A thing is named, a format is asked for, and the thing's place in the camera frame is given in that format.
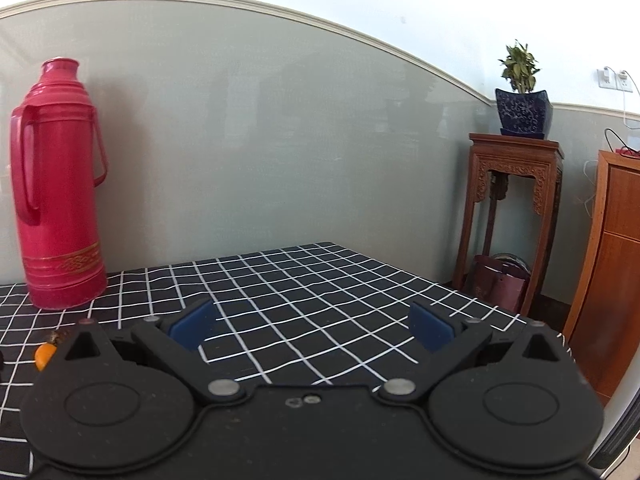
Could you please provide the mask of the white wall socket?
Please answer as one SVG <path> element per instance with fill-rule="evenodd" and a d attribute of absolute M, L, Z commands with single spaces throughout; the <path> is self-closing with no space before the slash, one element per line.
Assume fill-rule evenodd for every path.
<path fill-rule="evenodd" d="M 616 72 L 612 67 L 605 66 L 597 70 L 598 85 L 601 89 L 631 92 L 630 78 L 626 70 Z"/>

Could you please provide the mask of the potted green plant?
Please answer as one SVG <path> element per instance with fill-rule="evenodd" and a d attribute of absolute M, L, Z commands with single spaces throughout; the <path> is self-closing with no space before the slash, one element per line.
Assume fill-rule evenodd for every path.
<path fill-rule="evenodd" d="M 536 91 L 540 68 L 528 44 L 518 40 L 506 46 L 506 57 L 500 61 L 501 77 L 510 91 L 496 89 L 496 105 L 503 136 L 546 140 L 551 128 L 553 107 L 546 90 Z"/>

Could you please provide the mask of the red thermos flask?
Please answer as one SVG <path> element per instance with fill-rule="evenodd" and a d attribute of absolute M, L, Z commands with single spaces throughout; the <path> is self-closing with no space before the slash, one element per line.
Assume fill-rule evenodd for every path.
<path fill-rule="evenodd" d="M 106 289 L 94 190 L 108 173 L 99 115 L 72 58 L 43 62 L 11 114 L 18 240 L 32 304 L 64 310 Z"/>

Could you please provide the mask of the carved wooden plant stand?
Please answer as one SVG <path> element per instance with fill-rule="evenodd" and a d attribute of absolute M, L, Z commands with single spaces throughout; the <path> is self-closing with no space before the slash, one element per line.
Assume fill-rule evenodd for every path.
<path fill-rule="evenodd" d="M 475 209 L 488 207 L 480 241 L 485 255 L 525 252 L 530 279 L 521 303 L 529 314 L 544 284 L 558 220 L 563 180 L 559 142 L 472 133 L 462 230 L 452 284 L 463 287 Z"/>

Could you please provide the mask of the dark fruit at back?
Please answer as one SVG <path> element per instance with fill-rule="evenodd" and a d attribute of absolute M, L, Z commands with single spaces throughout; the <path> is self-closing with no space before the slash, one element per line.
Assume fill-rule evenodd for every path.
<path fill-rule="evenodd" d="M 59 346 L 68 336 L 67 330 L 54 330 L 47 336 L 47 343 Z"/>

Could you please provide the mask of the white appliance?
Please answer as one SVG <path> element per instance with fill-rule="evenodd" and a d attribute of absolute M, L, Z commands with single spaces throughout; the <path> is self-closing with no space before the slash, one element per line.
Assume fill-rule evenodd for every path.
<path fill-rule="evenodd" d="M 588 465 L 603 477 L 639 434 L 639 385 L 619 386 L 604 409 L 604 425 Z"/>

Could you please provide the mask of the small orange right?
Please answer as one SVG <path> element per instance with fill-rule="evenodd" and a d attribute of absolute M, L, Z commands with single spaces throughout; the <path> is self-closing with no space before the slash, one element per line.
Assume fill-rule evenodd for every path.
<path fill-rule="evenodd" d="M 35 367 L 40 372 L 44 370 L 56 352 L 56 345 L 44 342 L 36 349 L 34 354 Z"/>

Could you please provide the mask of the black white checkered tablecloth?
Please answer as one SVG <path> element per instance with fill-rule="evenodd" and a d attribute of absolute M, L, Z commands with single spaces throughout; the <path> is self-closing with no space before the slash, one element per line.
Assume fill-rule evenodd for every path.
<path fill-rule="evenodd" d="M 245 385 L 366 384 L 413 370 L 425 359 L 410 335 L 410 304 L 434 304 L 518 333 L 521 315 L 330 242 L 113 273 L 102 296 L 64 311 L 36 309 L 21 283 L 1 289 L 1 474 L 26 477 L 34 458 L 20 406 L 37 370 L 34 354 L 83 318 L 127 328 L 209 297 L 220 317 L 198 355 L 222 378 Z"/>

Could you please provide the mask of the maroon bag under stand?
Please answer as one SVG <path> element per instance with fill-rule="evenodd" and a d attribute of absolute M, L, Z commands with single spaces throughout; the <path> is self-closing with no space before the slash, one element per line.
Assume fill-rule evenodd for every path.
<path fill-rule="evenodd" d="M 511 313 L 520 313 L 529 272 L 518 264 L 476 255 L 466 279 L 466 291 L 473 297 Z"/>

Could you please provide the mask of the wooden cabinet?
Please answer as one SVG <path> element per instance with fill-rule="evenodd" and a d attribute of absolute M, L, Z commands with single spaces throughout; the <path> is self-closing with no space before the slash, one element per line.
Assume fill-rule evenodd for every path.
<path fill-rule="evenodd" d="M 588 245 L 563 335 L 603 404 L 639 344 L 639 258 L 639 161 L 600 151 Z"/>

